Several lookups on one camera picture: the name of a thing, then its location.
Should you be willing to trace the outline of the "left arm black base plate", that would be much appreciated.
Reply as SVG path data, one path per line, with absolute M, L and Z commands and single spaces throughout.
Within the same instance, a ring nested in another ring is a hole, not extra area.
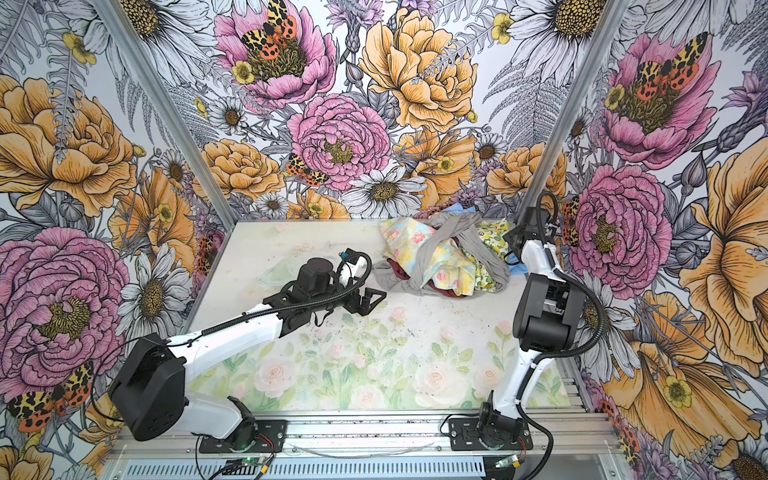
M 199 451 L 203 454 L 280 453 L 287 436 L 285 420 L 255 420 L 238 426 L 225 439 L 204 436 Z

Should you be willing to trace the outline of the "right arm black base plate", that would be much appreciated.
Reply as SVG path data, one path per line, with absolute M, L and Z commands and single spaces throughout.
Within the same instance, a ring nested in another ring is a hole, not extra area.
M 533 442 L 526 429 L 517 436 L 493 427 L 480 429 L 478 418 L 449 415 L 440 432 L 447 436 L 452 451 L 519 451 L 530 450 Z

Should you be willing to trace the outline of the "light blue shirt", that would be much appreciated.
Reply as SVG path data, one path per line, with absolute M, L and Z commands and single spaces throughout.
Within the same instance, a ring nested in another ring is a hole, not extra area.
M 443 213 L 451 213 L 451 214 L 470 214 L 470 213 L 476 213 L 477 209 L 475 206 L 469 206 L 465 207 L 460 203 L 454 203 L 447 208 L 442 210 Z

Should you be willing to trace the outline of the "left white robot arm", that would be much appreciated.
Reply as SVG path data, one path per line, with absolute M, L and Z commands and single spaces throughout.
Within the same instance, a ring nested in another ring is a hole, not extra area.
M 238 398 L 224 400 L 189 392 L 187 386 L 224 360 L 271 343 L 309 323 L 319 324 L 337 309 L 366 316 L 386 297 L 366 287 L 373 262 L 348 249 L 338 264 L 309 259 L 297 278 L 241 315 L 214 326 L 163 339 L 136 339 L 108 396 L 134 440 L 185 432 L 211 439 L 235 452 L 252 447 L 259 428 Z

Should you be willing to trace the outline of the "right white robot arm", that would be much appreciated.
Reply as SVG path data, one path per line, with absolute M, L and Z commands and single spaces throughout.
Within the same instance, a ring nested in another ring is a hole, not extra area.
M 527 269 L 512 329 L 519 347 L 512 372 L 480 408 L 477 428 L 482 433 L 517 438 L 523 429 L 518 409 L 527 406 L 552 355 L 570 349 L 575 340 L 586 295 L 563 277 L 554 241 L 547 237 L 545 221 L 549 218 L 546 208 L 530 207 L 522 222 L 506 235 L 512 253 Z

